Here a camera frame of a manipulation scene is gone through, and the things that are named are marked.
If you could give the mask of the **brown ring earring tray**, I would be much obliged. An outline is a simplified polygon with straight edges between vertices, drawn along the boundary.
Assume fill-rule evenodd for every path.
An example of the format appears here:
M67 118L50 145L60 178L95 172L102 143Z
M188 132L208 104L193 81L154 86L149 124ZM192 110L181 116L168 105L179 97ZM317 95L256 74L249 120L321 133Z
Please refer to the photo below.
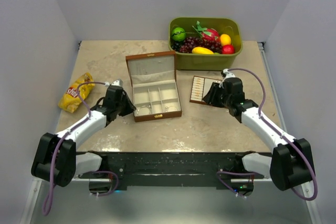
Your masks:
M190 103L206 105L203 97L207 95L213 83L221 83L221 80L194 76L191 88Z

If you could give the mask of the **brown jewelry box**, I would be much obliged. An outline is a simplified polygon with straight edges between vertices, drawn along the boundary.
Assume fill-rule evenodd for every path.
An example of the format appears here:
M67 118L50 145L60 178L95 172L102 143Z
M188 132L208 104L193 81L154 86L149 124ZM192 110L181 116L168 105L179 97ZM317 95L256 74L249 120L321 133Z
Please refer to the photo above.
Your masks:
M136 122L182 116L175 59L175 51L126 56ZM178 111L165 113L166 106Z

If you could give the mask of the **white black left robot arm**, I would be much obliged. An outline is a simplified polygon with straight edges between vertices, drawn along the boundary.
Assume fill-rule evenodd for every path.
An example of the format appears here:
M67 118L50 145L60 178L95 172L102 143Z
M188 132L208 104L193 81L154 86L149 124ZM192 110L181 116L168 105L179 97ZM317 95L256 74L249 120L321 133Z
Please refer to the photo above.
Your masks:
M102 100L77 123L55 134L45 133L39 140L31 174L52 185L67 186L80 174L91 172L97 178L108 174L109 165L98 154L77 155L77 148L118 116L132 114L135 106L123 87L110 85Z

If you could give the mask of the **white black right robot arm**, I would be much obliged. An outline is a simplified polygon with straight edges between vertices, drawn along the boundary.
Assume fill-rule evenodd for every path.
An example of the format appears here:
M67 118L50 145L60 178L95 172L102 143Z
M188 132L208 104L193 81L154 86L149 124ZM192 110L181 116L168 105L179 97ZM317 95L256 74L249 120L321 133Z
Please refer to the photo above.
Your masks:
M256 102L246 99L239 78L213 82L203 101L211 106L227 108L231 116L252 130L271 151L271 156L252 151L242 154L234 165L237 177L246 178L251 173L264 175L271 178L281 191L308 182L317 186L309 142L283 131L263 114Z

